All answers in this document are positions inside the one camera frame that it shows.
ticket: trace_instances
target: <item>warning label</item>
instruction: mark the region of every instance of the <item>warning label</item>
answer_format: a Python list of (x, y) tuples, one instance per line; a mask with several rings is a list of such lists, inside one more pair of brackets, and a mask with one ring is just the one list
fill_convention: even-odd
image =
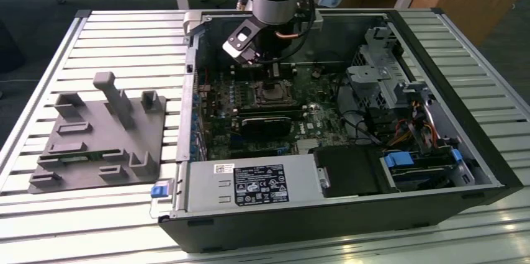
[(235, 168), (233, 180), (239, 206), (289, 202), (284, 165)]

